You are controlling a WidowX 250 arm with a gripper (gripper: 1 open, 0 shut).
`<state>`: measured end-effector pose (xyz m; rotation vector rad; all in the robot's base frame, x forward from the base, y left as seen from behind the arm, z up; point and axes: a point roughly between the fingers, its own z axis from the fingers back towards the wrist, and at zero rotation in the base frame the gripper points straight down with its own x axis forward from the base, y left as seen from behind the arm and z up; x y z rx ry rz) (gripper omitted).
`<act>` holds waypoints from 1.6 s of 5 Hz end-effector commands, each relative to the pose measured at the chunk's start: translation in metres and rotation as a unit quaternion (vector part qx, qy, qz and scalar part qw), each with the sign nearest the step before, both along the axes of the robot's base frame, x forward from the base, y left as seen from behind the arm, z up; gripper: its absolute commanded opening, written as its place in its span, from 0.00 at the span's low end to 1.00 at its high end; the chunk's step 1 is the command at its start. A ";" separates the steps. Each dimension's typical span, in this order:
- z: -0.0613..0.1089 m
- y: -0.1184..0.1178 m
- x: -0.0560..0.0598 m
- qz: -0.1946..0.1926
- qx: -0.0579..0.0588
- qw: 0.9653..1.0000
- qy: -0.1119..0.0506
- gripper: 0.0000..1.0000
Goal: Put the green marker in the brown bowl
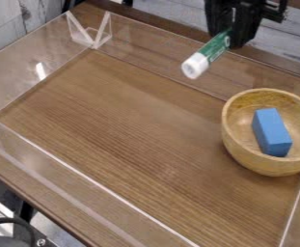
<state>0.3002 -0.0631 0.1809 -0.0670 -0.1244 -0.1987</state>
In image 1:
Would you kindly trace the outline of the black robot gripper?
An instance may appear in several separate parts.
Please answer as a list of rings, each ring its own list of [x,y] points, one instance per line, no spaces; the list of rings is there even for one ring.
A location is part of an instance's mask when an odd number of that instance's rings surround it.
[[[242,48],[256,35],[262,18],[284,20],[288,0],[206,0],[208,33],[231,30],[231,47]]]

